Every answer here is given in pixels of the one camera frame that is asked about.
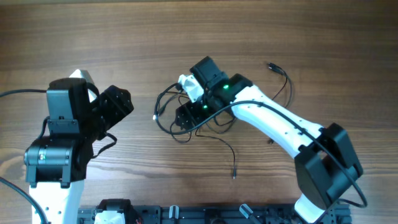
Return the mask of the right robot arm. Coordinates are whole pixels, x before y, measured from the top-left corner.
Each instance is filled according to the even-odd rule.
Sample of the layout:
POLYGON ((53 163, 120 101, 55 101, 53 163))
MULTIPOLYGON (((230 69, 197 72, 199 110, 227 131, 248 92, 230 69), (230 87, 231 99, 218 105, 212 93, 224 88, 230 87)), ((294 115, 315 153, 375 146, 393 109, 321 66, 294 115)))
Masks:
POLYGON ((178 78, 177 88, 189 102, 176 110, 175 124, 191 132, 223 112, 245 121, 280 145, 294 160, 301 196, 294 205, 297 215, 315 223, 350 188, 363 168, 348 133, 340 125, 307 121, 267 97, 248 78, 227 76, 210 57, 178 78))

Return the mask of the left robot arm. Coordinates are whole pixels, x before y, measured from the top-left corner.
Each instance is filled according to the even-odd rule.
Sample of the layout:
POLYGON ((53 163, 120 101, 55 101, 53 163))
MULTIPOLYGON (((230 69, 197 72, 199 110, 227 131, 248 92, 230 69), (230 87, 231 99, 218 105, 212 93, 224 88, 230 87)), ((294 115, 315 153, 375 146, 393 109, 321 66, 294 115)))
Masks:
POLYGON ((26 182, 38 208, 33 223, 76 223, 93 143, 130 114, 131 94, 114 85, 97 93, 82 78, 52 81, 46 91, 49 135, 41 134, 25 151, 26 182))

